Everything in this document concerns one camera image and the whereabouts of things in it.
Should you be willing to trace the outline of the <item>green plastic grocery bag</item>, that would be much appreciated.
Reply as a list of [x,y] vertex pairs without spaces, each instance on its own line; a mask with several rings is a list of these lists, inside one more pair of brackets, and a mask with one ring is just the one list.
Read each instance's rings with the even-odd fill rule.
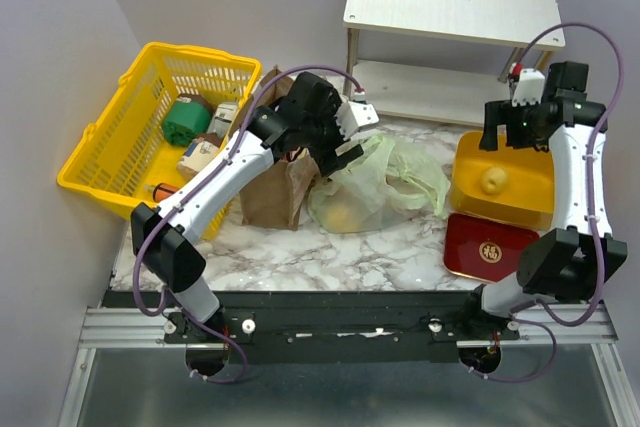
[[332,202],[360,203],[366,212],[363,232],[386,229],[424,213],[447,217],[450,181],[424,146],[386,134],[356,144],[363,155],[309,191],[309,216],[324,230],[323,211]]

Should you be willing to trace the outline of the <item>yellow potato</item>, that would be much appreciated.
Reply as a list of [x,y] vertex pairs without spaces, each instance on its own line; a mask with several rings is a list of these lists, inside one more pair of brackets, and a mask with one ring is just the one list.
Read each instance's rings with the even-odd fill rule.
[[508,172],[501,167],[490,167],[480,177],[480,187],[489,196],[500,195],[509,183]]

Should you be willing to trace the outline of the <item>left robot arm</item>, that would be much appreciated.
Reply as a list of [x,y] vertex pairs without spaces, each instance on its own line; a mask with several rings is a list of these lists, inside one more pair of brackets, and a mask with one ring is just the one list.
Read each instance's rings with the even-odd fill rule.
[[342,147],[379,117],[363,89],[343,97],[314,67],[295,70],[288,93],[262,103],[257,93],[226,146],[192,180],[156,207],[139,204],[131,214],[134,267],[146,267],[185,311],[187,329],[201,342],[222,327],[221,303],[208,287],[206,262],[195,244],[216,215],[251,181],[285,155],[303,150],[322,176],[344,169],[362,155]]

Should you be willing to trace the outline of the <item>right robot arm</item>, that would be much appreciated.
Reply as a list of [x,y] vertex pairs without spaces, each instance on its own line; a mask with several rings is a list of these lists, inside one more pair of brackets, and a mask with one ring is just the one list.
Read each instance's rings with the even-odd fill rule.
[[549,231],[524,249],[515,273],[485,285],[478,304],[464,309],[460,326],[480,339],[508,318],[538,304],[588,303],[587,311],[564,324],[584,323],[602,297],[606,281],[628,256],[625,242],[615,240],[609,223],[602,180],[608,128],[607,106],[588,100],[589,67],[554,63],[548,72],[511,66],[510,97],[485,105],[479,147],[498,148],[498,129],[506,144],[550,154],[554,169],[554,210]]

